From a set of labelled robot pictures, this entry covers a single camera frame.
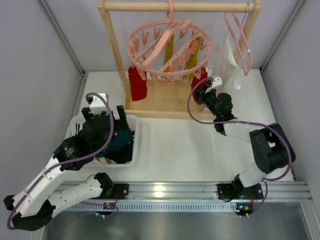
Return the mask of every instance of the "wooden rack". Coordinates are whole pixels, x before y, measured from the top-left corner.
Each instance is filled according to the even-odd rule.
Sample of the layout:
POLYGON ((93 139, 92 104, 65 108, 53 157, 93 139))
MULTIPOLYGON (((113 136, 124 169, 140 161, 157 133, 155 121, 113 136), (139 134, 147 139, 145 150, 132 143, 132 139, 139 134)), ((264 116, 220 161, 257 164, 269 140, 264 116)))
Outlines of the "wooden rack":
MULTIPOLYGON (((211 12, 211 13, 248 13, 243 32, 246 39, 249 39, 254 28, 257 17, 261 9, 261 0, 253 0, 253 3, 174 3, 175 12, 211 12)), ((189 119, 187 112, 187 98, 191 91, 191 86, 177 81, 172 88, 164 80, 159 80, 159 85, 155 86, 151 80, 147 80, 147 97, 140 101, 131 100, 130 83, 126 77, 125 68, 119 51, 119 46, 115 30, 110 17, 110 11, 118 12, 167 12, 169 5, 166 2, 108 2, 98 0, 98 9, 107 32, 115 64, 119 72, 122 87, 125 93, 124 109, 127 114, 142 118, 169 118, 169 119, 189 119)), ((240 37, 239 46, 241 51, 245 48, 245 43, 240 37)), ((234 59, 240 61, 240 53, 234 52, 234 59)), ((213 119, 211 113, 204 113, 204 106, 197 105, 194 101, 190 103, 190 109, 198 119, 213 119)))

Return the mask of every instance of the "white tabletop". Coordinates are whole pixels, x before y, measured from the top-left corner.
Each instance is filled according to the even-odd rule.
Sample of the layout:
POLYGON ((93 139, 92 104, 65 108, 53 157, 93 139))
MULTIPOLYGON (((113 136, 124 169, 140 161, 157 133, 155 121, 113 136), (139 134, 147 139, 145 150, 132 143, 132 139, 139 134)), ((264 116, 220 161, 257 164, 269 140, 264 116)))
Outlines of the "white tabletop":
MULTIPOLYGON (((259 70, 241 76, 241 88, 229 89, 233 114, 241 120, 264 124, 275 122, 259 70)), ((117 72, 90 72, 84 93, 109 95, 115 110, 123 104, 123 90, 117 72)), ((81 107, 87 104, 83 98, 81 107)), ((68 181, 82 181, 89 175, 106 172, 114 182, 221 182, 231 181, 254 162, 251 145, 217 133, 213 125, 193 120, 139 118, 138 158, 131 167, 84 166, 68 181)), ((280 176, 278 169, 268 177, 280 176)), ((293 181, 290 172, 283 181, 293 181)))

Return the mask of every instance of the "red sock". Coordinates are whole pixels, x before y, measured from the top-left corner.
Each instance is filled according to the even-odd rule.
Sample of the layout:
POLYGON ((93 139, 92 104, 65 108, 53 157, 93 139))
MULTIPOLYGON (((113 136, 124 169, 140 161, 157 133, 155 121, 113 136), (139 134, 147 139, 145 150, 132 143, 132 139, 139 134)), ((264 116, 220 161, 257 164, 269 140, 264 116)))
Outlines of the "red sock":
MULTIPOLYGON (((193 88, 195 87, 195 85, 197 85, 197 83, 199 83, 202 79, 205 79, 205 78, 207 78, 207 77, 208 77, 208 73, 207 73, 206 71, 202 71, 202 72, 201 72, 201 77, 200 77, 199 79, 194 76, 193 79, 192 79, 192 83, 191 83, 191 89, 193 89, 193 88)), ((207 85, 207 82, 206 82, 206 81, 204 81, 203 83, 201 83, 201 84, 197 87, 197 89, 200 89, 200 88, 202 88, 202 87, 205 86, 205 85, 207 85)), ((193 96, 193 100, 197 103, 198 101, 197 101, 197 98, 196 98, 195 93, 193 93, 192 96, 193 96)))
POLYGON ((147 80, 143 80, 139 75, 136 67, 129 67, 129 81, 131 86, 131 98, 132 101, 139 101, 147 97, 147 80))

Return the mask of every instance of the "white plastic bin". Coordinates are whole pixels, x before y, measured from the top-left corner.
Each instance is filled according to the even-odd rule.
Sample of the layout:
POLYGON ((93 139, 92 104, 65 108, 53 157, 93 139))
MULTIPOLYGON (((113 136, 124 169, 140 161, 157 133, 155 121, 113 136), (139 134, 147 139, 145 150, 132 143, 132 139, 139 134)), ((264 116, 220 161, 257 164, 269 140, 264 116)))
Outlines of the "white plastic bin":
MULTIPOLYGON (((93 159, 92 162, 88 163, 87 166, 91 167, 103 167, 103 168, 124 168, 124 167, 130 167, 132 166, 137 158, 137 152, 138 152, 138 142, 139 142, 139 119, 136 116, 133 115, 127 115, 126 120, 129 124, 129 127, 131 131, 134 131, 134 142, 133 142, 133 150, 132 150, 132 160, 126 162, 125 164, 117 164, 115 162, 112 162, 110 164, 103 163, 100 161, 97 161, 96 159, 93 159)), ((70 138, 74 135, 76 135, 80 130, 82 130, 82 125, 85 123, 85 118, 82 115, 74 116, 70 124, 66 130, 66 134, 64 139, 70 138)))

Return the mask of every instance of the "white wall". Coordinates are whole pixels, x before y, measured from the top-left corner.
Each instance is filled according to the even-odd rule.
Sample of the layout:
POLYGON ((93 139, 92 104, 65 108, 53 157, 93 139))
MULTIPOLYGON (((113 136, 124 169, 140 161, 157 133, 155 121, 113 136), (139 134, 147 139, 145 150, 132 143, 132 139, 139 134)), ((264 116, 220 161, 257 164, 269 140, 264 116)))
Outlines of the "white wall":
MULTIPOLYGON (((138 1, 154 2, 154 0, 117 0, 117 2, 138 1)), ((47 0, 47 2, 83 69, 117 70, 96 0, 47 0)), ((193 0, 174 0, 174 2, 193 2, 193 0)), ((246 0, 201 0, 201 2, 243 3, 246 0)), ((262 0, 262 9, 249 39, 254 67, 262 66, 296 3, 297 0, 262 0)), ((222 13, 178 12, 175 17, 179 20, 192 19, 194 24, 208 33, 213 46, 217 46, 225 37, 227 27, 222 13)), ((135 29, 146 23, 164 20, 166 14, 164 12, 111 12, 111 18, 124 66, 128 68, 130 61, 125 46, 129 36, 135 29)))
MULTIPOLYGON (((0 199, 14 195, 44 167, 64 138, 80 74, 36 0, 2 0, 0 7, 0 199)), ((0 239, 7 230, 0 204, 0 239)))
POLYGON ((296 153, 295 170, 320 212, 320 1, 309 0, 268 65, 265 79, 296 153))

